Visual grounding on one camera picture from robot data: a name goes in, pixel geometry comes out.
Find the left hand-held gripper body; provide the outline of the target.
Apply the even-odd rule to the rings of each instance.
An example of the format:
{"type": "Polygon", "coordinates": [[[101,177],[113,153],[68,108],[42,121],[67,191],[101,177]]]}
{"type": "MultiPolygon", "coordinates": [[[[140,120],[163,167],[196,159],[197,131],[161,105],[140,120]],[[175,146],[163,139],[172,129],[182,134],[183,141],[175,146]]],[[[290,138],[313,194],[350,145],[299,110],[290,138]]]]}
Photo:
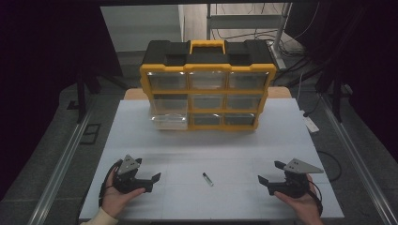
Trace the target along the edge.
{"type": "Polygon", "coordinates": [[[126,155],[123,160],[119,160],[116,163],[116,167],[113,186],[119,192],[127,194],[138,188],[144,188],[146,192],[152,191],[151,179],[136,178],[140,165],[137,165],[134,158],[130,155],[126,155]]]}

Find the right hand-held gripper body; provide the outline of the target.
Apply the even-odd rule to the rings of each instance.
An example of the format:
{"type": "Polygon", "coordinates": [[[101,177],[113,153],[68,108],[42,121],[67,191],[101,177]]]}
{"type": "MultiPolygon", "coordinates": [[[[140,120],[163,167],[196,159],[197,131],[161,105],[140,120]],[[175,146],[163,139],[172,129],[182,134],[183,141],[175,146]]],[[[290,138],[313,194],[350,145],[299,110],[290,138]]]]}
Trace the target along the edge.
{"type": "Polygon", "coordinates": [[[283,182],[271,183],[274,191],[268,191],[273,195],[275,191],[281,192],[291,198],[300,198],[310,190],[308,173],[323,173],[324,171],[307,162],[293,158],[289,163],[285,164],[283,169],[285,180],[283,182]]]}

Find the pulled-out clear plastic drawer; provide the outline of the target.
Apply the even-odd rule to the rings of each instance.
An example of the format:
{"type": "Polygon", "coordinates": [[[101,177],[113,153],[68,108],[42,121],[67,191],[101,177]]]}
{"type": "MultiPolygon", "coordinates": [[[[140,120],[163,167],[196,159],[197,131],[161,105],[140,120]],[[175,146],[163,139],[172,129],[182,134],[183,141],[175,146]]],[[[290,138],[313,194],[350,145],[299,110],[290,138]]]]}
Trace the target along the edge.
{"type": "Polygon", "coordinates": [[[188,116],[180,113],[153,114],[150,120],[156,129],[185,130],[188,128],[188,116]]]}

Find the small glass vial black cap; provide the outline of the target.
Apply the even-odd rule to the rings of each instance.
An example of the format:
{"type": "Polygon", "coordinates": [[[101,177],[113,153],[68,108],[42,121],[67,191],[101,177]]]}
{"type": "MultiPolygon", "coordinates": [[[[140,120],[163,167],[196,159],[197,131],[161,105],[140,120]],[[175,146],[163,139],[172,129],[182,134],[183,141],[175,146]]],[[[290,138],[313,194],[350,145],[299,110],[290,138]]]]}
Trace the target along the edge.
{"type": "Polygon", "coordinates": [[[204,179],[207,181],[207,183],[208,183],[211,187],[213,187],[213,186],[214,186],[214,183],[213,183],[212,180],[207,176],[207,174],[206,174],[205,172],[203,172],[202,175],[203,175],[204,179]]]}

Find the yellow black drawer organizer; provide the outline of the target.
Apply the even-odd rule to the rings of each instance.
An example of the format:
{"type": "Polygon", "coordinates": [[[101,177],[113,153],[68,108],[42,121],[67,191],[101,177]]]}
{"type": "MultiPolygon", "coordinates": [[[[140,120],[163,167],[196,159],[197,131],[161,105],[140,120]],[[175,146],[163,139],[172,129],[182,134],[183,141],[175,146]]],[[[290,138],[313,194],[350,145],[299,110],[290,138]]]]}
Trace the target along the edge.
{"type": "Polygon", "coordinates": [[[264,40],[228,42],[225,40],[190,40],[172,42],[152,40],[149,42],[140,66],[141,85],[149,95],[147,74],[149,72],[267,72],[267,94],[277,68],[273,63],[268,45],[264,40]]]}

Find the person's right hand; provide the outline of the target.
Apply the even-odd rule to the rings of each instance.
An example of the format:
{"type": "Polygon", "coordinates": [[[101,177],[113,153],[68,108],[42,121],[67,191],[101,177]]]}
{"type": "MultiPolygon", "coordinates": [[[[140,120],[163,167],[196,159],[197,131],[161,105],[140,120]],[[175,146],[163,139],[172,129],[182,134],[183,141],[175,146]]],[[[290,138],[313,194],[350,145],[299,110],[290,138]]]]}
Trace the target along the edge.
{"type": "Polygon", "coordinates": [[[296,216],[301,221],[304,218],[321,218],[319,215],[316,200],[313,198],[313,196],[316,195],[316,190],[313,185],[313,179],[310,175],[307,175],[307,180],[310,182],[310,193],[306,193],[300,198],[295,199],[281,192],[274,192],[274,196],[289,205],[295,211],[296,216]]]}

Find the person's left hand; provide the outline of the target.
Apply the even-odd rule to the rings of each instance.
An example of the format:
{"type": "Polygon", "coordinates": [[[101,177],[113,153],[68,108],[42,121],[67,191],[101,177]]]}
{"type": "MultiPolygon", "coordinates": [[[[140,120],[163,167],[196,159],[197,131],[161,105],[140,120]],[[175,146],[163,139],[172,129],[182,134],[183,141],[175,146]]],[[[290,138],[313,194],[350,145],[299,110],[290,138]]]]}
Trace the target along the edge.
{"type": "Polygon", "coordinates": [[[105,191],[102,198],[101,208],[112,218],[117,218],[129,204],[130,201],[137,198],[145,192],[144,188],[135,189],[132,192],[123,194],[113,186],[113,180],[116,169],[112,169],[109,174],[105,191]]]}

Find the white power strip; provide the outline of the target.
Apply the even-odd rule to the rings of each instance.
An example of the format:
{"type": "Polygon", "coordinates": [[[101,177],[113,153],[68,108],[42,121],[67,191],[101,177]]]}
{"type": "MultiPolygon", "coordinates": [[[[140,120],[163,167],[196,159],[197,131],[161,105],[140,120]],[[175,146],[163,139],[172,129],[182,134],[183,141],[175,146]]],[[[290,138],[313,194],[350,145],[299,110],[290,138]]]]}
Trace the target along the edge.
{"type": "Polygon", "coordinates": [[[304,124],[306,125],[306,127],[307,127],[307,129],[309,130],[310,133],[316,133],[316,132],[319,131],[319,127],[309,117],[309,113],[308,112],[304,112],[302,116],[303,116],[304,124]]]}

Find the black stand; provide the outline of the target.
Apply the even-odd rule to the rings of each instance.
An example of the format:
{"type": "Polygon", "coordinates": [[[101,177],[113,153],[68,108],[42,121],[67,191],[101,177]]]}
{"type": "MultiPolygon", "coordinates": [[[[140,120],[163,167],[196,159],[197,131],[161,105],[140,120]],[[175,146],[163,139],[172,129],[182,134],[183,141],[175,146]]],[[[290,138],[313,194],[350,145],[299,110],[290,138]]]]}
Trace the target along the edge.
{"type": "Polygon", "coordinates": [[[88,89],[90,94],[98,94],[101,87],[97,75],[91,70],[80,70],[76,75],[76,80],[77,99],[69,102],[68,110],[78,111],[77,123],[80,124],[86,115],[85,89],[88,89]]]}
{"type": "Polygon", "coordinates": [[[324,64],[322,74],[315,84],[315,90],[319,94],[324,94],[329,90],[330,86],[332,86],[331,111],[337,121],[342,122],[340,114],[342,73],[337,62],[331,59],[324,64]]]}

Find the set of clear organizer drawers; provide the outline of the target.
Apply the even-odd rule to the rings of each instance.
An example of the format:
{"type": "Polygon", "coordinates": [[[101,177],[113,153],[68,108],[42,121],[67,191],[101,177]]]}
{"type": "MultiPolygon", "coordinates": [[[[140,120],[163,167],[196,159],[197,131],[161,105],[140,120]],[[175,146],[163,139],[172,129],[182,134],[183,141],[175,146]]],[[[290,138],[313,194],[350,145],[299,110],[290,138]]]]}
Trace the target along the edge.
{"type": "Polygon", "coordinates": [[[267,94],[267,72],[149,72],[149,118],[188,116],[187,129],[255,129],[267,94]]]}

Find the dark curtain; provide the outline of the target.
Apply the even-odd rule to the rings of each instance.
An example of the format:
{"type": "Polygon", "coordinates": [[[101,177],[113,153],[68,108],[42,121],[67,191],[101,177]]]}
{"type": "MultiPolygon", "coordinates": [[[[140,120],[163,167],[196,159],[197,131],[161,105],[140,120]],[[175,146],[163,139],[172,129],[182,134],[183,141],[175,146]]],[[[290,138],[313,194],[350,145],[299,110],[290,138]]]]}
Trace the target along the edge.
{"type": "Polygon", "coordinates": [[[51,123],[59,95],[82,76],[121,67],[99,5],[0,0],[0,201],[51,123]]]}
{"type": "Polygon", "coordinates": [[[285,33],[313,60],[337,57],[356,113],[398,162],[398,0],[295,0],[285,33]]]}

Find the grey metal stand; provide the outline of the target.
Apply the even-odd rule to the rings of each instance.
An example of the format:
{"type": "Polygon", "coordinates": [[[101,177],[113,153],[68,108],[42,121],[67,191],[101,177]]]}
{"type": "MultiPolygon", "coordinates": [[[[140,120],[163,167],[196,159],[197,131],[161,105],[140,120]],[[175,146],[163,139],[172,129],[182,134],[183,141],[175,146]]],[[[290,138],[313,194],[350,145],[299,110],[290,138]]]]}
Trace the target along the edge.
{"type": "Polygon", "coordinates": [[[274,29],[276,36],[270,46],[271,54],[279,70],[286,70],[280,44],[288,18],[291,3],[284,3],[280,14],[226,14],[212,15],[211,5],[207,4],[207,39],[213,29],[274,29]]]}

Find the aluminium rail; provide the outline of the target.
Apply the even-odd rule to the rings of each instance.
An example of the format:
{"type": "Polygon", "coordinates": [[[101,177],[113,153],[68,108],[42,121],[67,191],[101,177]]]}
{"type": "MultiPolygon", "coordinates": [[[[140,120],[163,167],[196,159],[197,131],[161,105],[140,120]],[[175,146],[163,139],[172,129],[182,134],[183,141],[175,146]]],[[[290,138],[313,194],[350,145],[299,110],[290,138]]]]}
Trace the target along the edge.
{"type": "Polygon", "coordinates": [[[344,150],[348,154],[362,184],[367,190],[377,213],[380,215],[384,225],[398,225],[398,217],[392,210],[390,203],[383,193],[381,187],[376,182],[374,177],[371,175],[369,169],[365,165],[357,146],[353,143],[347,130],[342,122],[339,122],[336,116],[333,114],[331,109],[331,103],[324,96],[319,96],[320,101],[323,104],[323,109],[326,112],[328,119],[330,120],[337,136],[339,137],[344,150]]]}
{"type": "Polygon", "coordinates": [[[27,225],[44,225],[91,115],[91,112],[87,112],[81,121],[75,126],[75,129],[73,130],[60,159],[57,161],[54,171],[43,190],[27,225]]]}

